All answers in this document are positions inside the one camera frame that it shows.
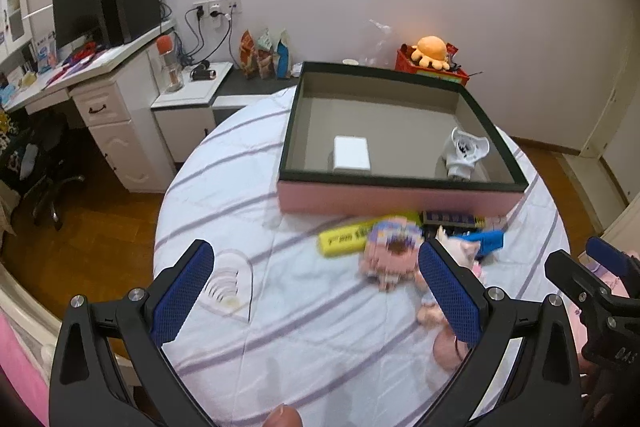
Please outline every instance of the red crate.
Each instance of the red crate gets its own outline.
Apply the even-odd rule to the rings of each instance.
[[[441,78],[443,80],[448,80],[449,82],[455,82],[457,84],[462,84],[466,86],[466,83],[469,80],[468,74],[460,68],[456,73],[449,73],[449,71],[444,70],[434,70],[433,68],[423,68],[421,66],[417,66],[411,60],[411,54],[414,52],[414,49],[411,46],[407,46],[403,44],[400,49],[398,49],[398,56],[396,57],[396,71],[404,71],[404,73],[415,73],[415,74],[423,74],[424,76],[432,76],[433,78]]]

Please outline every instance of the wall socket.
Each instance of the wall socket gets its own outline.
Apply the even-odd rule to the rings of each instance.
[[[209,1],[200,1],[193,3],[193,7],[197,7],[202,5],[205,11],[205,17],[208,17],[209,14],[217,9],[222,13],[231,13],[231,8],[234,9],[234,14],[242,13],[242,1],[241,0],[209,0]]]

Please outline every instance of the pink box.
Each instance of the pink box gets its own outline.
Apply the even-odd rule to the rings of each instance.
[[[454,127],[487,137],[470,181],[447,179]],[[365,137],[370,174],[333,173],[335,136]],[[278,178],[283,212],[374,216],[401,210],[503,216],[527,188],[495,126],[465,87],[378,68],[306,62]]]

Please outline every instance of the blue gripper pad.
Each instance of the blue gripper pad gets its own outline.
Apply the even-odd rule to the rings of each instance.
[[[628,273],[627,256],[601,238],[588,238],[585,251],[589,257],[598,261],[613,275],[624,277]]]
[[[213,259],[211,245],[202,241],[154,308],[153,327],[149,336],[156,346],[160,347],[164,343],[171,342],[178,335],[198,295],[213,272]],[[175,269],[180,261],[167,270]]]
[[[478,306],[429,241],[420,247],[418,268],[457,338],[470,347],[475,346],[482,335]]]

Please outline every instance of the yellow highlighter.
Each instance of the yellow highlighter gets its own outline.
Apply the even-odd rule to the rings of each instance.
[[[383,219],[396,216],[406,217],[411,221],[420,223],[420,216],[417,212],[398,212],[397,214],[361,221],[339,229],[326,230],[318,234],[320,251],[325,257],[337,257],[364,251],[364,247],[367,244],[367,236],[373,226]]]

